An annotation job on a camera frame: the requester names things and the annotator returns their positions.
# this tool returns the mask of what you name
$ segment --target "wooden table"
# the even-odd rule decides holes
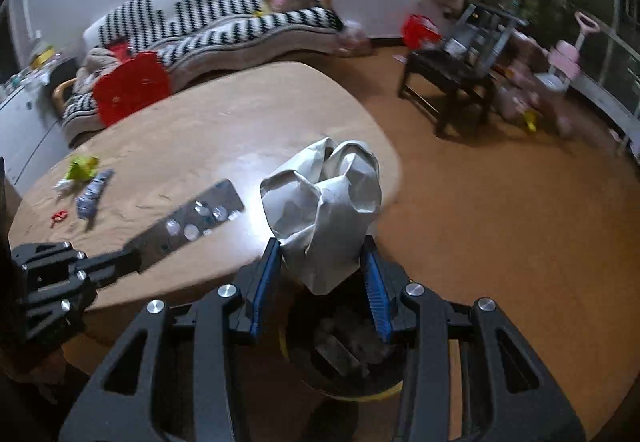
[[[84,318],[86,335],[65,346],[68,360],[91,372],[144,303],[199,298],[262,254],[273,236],[260,200],[260,181],[323,137],[366,142],[380,162],[383,205],[397,193],[399,159],[372,117],[345,89],[302,63],[275,63],[185,90],[130,115],[78,148],[115,170],[86,229],[74,197],[56,198],[68,158],[24,197],[10,230],[12,245],[71,241],[89,256],[122,248],[156,220],[224,178],[246,211],[171,254],[142,275],[101,289]],[[50,226],[50,216],[69,218]]]

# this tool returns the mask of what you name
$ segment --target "pink toddler chair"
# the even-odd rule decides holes
[[[547,61],[551,66],[549,71],[544,74],[536,74],[536,77],[548,88],[557,92],[566,92],[572,80],[580,75],[578,60],[580,58],[582,44],[589,34],[600,32],[600,26],[580,11],[575,13],[575,19],[580,26],[580,34],[575,41],[575,45],[571,45],[564,40],[558,42],[556,46],[549,51],[547,57]],[[562,77],[556,75],[557,71],[560,72]]]

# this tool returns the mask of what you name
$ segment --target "crumpled paper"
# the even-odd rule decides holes
[[[262,207],[289,274],[328,294],[358,268],[382,190],[366,143],[330,138],[297,153],[260,184]]]

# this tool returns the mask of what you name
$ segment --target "trash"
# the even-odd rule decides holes
[[[343,25],[344,27],[338,33],[338,50],[336,54],[345,58],[371,54],[371,40],[362,25],[352,20],[345,20]]]
[[[382,202],[369,146],[322,139],[260,184],[269,227],[289,274],[324,295],[358,268],[358,254]]]
[[[100,172],[94,177],[94,180],[89,183],[81,196],[76,199],[79,219],[91,220],[95,217],[98,210],[98,200],[100,200],[100,195],[102,195],[108,180],[114,173],[115,172],[112,169]]]
[[[53,213],[53,215],[51,215],[51,228],[58,222],[62,222],[62,220],[65,220],[68,216],[69,213],[66,211],[66,209]]]
[[[76,186],[76,182],[86,182],[92,180],[97,172],[98,157],[89,157],[86,155],[78,155],[71,158],[69,169],[66,171],[65,178],[58,181],[53,187],[58,194],[64,195],[69,193]]]
[[[76,181],[75,180],[69,180],[68,178],[63,178],[62,180],[59,180],[56,185],[53,187],[53,189],[59,194],[59,195],[65,195],[67,193],[70,193],[71,190],[73,190],[73,188],[76,186]]]
[[[73,157],[69,163],[69,169],[66,172],[65,178],[68,180],[91,180],[97,173],[99,162],[100,159],[97,157],[88,157],[85,155]]]

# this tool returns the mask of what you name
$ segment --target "sofa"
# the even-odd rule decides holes
[[[286,13],[262,14],[261,0],[129,0],[83,33],[85,52],[125,40],[130,51],[153,50],[172,92],[211,70],[240,70],[293,50],[330,54],[342,23],[330,2]],[[104,128],[92,93],[62,103],[69,144]]]

